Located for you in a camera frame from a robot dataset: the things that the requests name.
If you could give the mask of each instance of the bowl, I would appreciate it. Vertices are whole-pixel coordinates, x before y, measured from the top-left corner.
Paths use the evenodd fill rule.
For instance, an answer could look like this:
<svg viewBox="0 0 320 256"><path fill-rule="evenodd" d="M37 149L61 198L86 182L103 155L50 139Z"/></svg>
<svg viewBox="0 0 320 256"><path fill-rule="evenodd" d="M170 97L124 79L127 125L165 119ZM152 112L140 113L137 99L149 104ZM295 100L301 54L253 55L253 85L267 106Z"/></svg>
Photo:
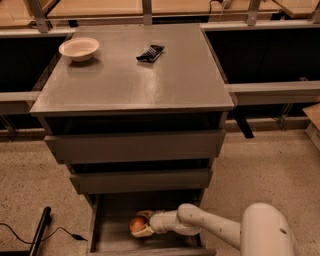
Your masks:
<svg viewBox="0 0 320 256"><path fill-rule="evenodd" d="M90 37L78 37L65 41L59 47L59 52L73 61L83 62L90 60L99 48L99 42Z"/></svg>

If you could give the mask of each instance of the terrazzo floor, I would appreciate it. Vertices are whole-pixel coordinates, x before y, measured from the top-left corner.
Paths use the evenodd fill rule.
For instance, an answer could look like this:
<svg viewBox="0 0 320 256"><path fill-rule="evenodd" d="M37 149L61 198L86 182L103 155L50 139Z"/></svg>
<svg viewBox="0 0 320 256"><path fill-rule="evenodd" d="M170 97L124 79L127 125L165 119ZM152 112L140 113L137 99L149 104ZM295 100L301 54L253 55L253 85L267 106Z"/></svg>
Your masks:
<svg viewBox="0 0 320 256"><path fill-rule="evenodd" d="M266 202L280 210L295 235L296 256L320 255L320 152L303 129L286 132L255 131L254 139L229 132L201 207L236 221L250 204ZM33 239L46 206L52 223L44 237L62 226L88 238L91 207L68 180L69 171L58 165L40 136L25 135L9 142L0 137L0 222L21 238ZM203 231L202 241L219 256L240 252ZM27 250L0 226L0 251ZM62 230L40 246L38 255L82 256L86 242Z"/></svg>

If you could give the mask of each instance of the wooden surface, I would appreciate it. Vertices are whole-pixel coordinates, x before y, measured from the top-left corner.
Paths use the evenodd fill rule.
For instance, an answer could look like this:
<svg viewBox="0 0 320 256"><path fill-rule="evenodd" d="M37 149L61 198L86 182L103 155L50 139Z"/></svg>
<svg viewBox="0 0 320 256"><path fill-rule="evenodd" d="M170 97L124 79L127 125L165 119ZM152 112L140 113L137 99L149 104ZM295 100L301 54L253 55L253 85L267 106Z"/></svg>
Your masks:
<svg viewBox="0 0 320 256"><path fill-rule="evenodd" d="M28 27L32 21L23 0L0 1L0 28Z"/></svg>
<svg viewBox="0 0 320 256"><path fill-rule="evenodd" d="M233 0L228 9L224 9L224 13L244 13L249 8L249 0ZM222 5L219 2L212 2L212 13L220 13L222 11ZM260 11L263 12L278 12L281 7L274 3L272 0L261 1Z"/></svg>
<svg viewBox="0 0 320 256"><path fill-rule="evenodd" d="M212 2L212 11L221 12L221 4ZM249 0L233 0L225 12L246 12ZM272 0L261 2L263 11L278 11ZM208 14L210 0L152 0L155 15ZM142 0L61 0L49 13L49 18L142 15Z"/></svg>
<svg viewBox="0 0 320 256"><path fill-rule="evenodd" d="M318 0L274 0L291 18L308 18L315 10Z"/></svg>
<svg viewBox="0 0 320 256"><path fill-rule="evenodd" d="M23 0L23 1L25 3L25 6L26 6L30 16L32 16L31 0ZM59 0L39 0L40 5L41 5L44 13L47 13L48 9L51 8L58 1Z"/></svg>

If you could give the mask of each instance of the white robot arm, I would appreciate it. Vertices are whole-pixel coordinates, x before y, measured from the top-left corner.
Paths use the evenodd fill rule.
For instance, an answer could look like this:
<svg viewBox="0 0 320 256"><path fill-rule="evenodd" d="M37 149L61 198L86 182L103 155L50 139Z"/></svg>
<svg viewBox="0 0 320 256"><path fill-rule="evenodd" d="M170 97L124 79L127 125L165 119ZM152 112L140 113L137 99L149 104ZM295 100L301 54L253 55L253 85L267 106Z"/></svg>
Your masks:
<svg viewBox="0 0 320 256"><path fill-rule="evenodd" d="M248 207L241 224L205 212L192 204L175 211L142 211L148 220L136 237L174 231L181 235L199 234L201 228L240 250L241 256L294 256L294 237L284 216L264 203Z"/></svg>

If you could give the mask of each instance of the black cable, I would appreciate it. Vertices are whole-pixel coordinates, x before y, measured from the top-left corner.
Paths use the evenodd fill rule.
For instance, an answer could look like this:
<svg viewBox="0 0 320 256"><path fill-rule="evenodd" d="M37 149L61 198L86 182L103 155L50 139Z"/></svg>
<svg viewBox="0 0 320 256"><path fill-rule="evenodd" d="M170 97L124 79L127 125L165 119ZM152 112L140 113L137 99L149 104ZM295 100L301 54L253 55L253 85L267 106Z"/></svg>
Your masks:
<svg viewBox="0 0 320 256"><path fill-rule="evenodd" d="M32 244L32 243L29 243L29 242L26 242L26 241L22 240L22 239L16 234L16 232L13 231L13 229L12 229L9 225L7 225L7 224L5 224L5 223L0 223L0 226L5 226L5 227L7 227L8 229L10 229L10 231L15 235L15 237L16 237L19 241L21 241L22 243Z"/></svg>
<svg viewBox="0 0 320 256"><path fill-rule="evenodd" d="M13 231L13 229L6 223L0 223L0 226L5 226L7 227L8 229L10 229L10 231L12 232L12 234L15 235L15 237L22 243L25 243L25 244L33 244L33 243L30 243L30 242L26 242L24 241L23 239L21 239L17 234L16 232ZM55 229L55 231L53 231L50 235L48 235L46 238L43 238L40 242L44 242L45 240L49 239L50 237L52 237L59 229L62 229L63 231L65 231L66 233L68 233L70 236L72 236L74 239L78 240L78 241L88 241L87 239L83 238L82 236L80 235L77 235L77 234L72 234L70 233L68 230L66 230L65 228L63 227L58 227Z"/></svg>

